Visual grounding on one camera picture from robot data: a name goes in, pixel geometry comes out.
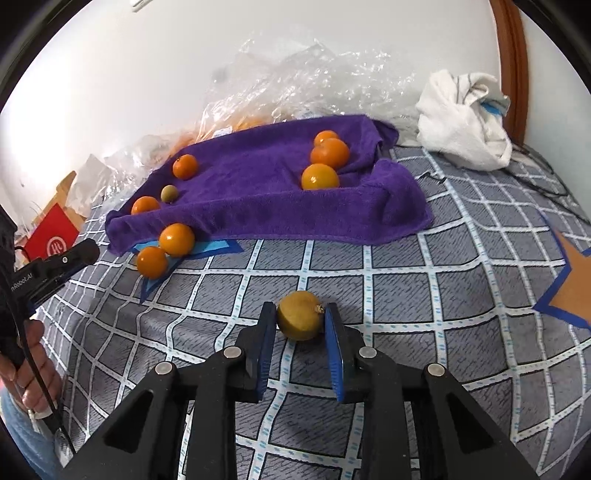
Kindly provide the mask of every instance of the bedspread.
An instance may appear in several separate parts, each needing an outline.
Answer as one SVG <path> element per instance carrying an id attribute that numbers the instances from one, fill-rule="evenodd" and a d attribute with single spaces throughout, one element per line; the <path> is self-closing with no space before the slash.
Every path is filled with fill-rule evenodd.
<path id="1" fill-rule="evenodd" d="M 184 262 L 143 305 L 133 256 L 110 254 L 104 226 L 90 219 L 81 238 L 100 243 L 100 261 L 40 311 L 50 357 L 68 375 L 74 444 L 155 364 L 203 361 L 253 325 L 264 301 L 306 288 L 337 302 L 345 323 L 397 362 L 446 365 L 538 474 L 559 478 L 591 429 L 591 335 L 531 308 L 564 264 L 536 208 L 580 249 L 591 228 L 504 173 L 461 170 L 421 149 L 392 153 L 416 177 L 447 178 L 420 179 L 435 218 L 428 230 L 377 247 L 242 240 L 244 253 Z M 558 187 L 537 167 L 510 168 Z M 407 418 L 418 479 L 410 408 Z M 323 340 L 278 331 L 264 400 L 236 406 L 238 477 L 358 478 L 362 425 L 362 404 L 335 401 Z"/>

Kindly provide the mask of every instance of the white wall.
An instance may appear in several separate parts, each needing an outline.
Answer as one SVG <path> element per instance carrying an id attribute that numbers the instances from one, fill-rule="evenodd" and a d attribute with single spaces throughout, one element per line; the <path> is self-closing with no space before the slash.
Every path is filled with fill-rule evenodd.
<path id="1" fill-rule="evenodd" d="M 522 17 L 530 62 L 525 143 L 550 162 L 591 214 L 591 94 L 544 31 Z"/>
<path id="2" fill-rule="evenodd" d="M 4 186 L 3 182 L 0 180 L 0 205 L 4 208 L 4 211 L 12 218 L 15 223 L 18 223 L 18 217 L 14 206 L 12 205 L 12 200 L 8 196 L 8 192 L 6 187 Z"/>
<path id="3" fill-rule="evenodd" d="M 90 153 L 194 122 L 212 71 L 253 32 L 303 25 L 335 52 L 383 48 L 430 72 L 499 76 L 489 0 L 93 0 L 36 58 L 0 115 L 0 176 L 26 218 Z"/>

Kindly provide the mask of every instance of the yellow fruit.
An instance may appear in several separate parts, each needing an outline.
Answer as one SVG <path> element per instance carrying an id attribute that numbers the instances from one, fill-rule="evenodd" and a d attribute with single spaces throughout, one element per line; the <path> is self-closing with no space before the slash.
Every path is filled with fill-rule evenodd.
<path id="1" fill-rule="evenodd" d="M 160 193 L 160 199 L 164 203 L 173 203 L 178 198 L 178 189 L 174 185 L 166 185 Z"/>
<path id="2" fill-rule="evenodd" d="M 158 245 L 171 257 L 183 257 L 195 246 L 195 234 L 187 225 L 173 223 L 162 230 Z"/>
<path id="3" fill-rule="evenodd" d="M 199 170 L 199 162 L 192 155 L 183 155 L 173 163 L 173 175 L 180 180 L 188 180 Z"/>
<path id="4" fill-rule="evenodd" d="M 166 253 L 159 247 L 146 247 L 137 258 L 138 272 L 150 280 L 160 278 L 168 268 Z"/>
<path id="5" fill-rule="evenodd" d="M 332 130 L 323 130 L 318 135 L 316 135 L 316 138 L 314 139 L 314 146 L 319 147 L 320 144 L 324 140 L 326 140 L 327 138 L 338 138 L 338 137 L 339 136 L 337 135 L 337 133 L 333 132 Z"/>
<path id="6" fill-rule="evenodd" d="M 303 190 L 334 189 L 340 185 L 335 170 L 323 163 L 313 163 L 301 175 Z"/>
<path id="7" fill-rule="evenodd" d="M 313 293 L 298 290 L 283 297 L 277 306 L 277 325 L 287 338 L 310 340 L 322 327 L 320 301 Z"/>
<path id="8" fill-rule="evenodd" d="M 137 215 L 138 213 L 150 212 L 159 208 L 160 204 L 154 197 L 140 197 L 134 202 L 133 207 L 131 207 L 131 214 Z"/>
<path id="9" fill-rule="evenodd" d="M 335 170 L 344 167 L 349 161 L 350 151 L 347 144 L 338 138 L 326 138 L 310 153 L 310 163 L 323 163 Z"/>

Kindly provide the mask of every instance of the printed logo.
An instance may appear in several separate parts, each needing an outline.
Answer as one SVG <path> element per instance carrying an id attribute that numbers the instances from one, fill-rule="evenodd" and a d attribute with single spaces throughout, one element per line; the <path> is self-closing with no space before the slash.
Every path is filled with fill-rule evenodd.
<path id="1" fill-rule="evenodd" d="M 47 242 L 47 256 L 62 254 L 67 250 L 65 240 L 60 236 L 54 236 Z"/>

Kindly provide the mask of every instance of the finger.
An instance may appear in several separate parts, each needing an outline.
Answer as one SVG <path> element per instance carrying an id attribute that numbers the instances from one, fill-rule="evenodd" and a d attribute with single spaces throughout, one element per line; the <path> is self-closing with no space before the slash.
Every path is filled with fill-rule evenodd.
<path id="1" fill-rule="evenodd" d="M 48 386 L 51 384 L 53 377 L 56 374 L 56 368 L 53 366 L 52 362 L 47 362 L 45 366 L 39 370 L 39 373 L 41 374 L 43 383 Z M 25 390 L 25 393 L 22 396 L 22 403 L 26 408 L 33 408 L 39 403 L 42 397 L 43 390 L 41 389 L 39 382 L 35 380 L 34 382 L 31 382 Z"/>
<path id="2" fill-rule="evenodd" d="M 51 396 L 52 400 L 55 400 L 61 394 L 61 377 L 58 375 L 57 372 L 51 379 L 51 382 L 47 386 L 47 389 L 49 390 L 49 395 Z M 33 410 L 35 410 L 38 413 L 41 413 L 43 411 L 46 411 L 48 408 L 49 405 L 47 404 L 47 399 L 45 398 L 45 395 L 43 395 L 43 392 L 41 392 L 41 398 L 33 407 Z"/>
<path id="3" fill-rule="evenodd" d="M 27 325 L 27 344 L 34 346 L 41 342 L 41 338 L 45 333 L 45 325 L 39 320 L 31 320 Z"/>
<path id="4" fill-rule="evenodd" d="M 31 355 L 33 356 L 33 361 L 35 362 L 37 368 L 41 370 L 41 368 L 43 368 L 43 366 L 47 362 L 47 353 L 45 352 L 45 348 L 43 347 L 43 345 L 38 343 L 35 346 L 31 347 Z M 33 370 L 31 370 L 31 365 L 27 360 L 18 369 L 15 382 L 20 387 L 26 388 L 27 385 L 34 380 L 34 378 L 35 376 L 33 375 Z"/>
<path id="5" fill-rule="evenodd" d="M 14 377 L 17 374 L 17 369 L 12 362 L 4 355 L 0 355 L 0 377 L 4 377 L 11 382 L 14 382 Z"/>

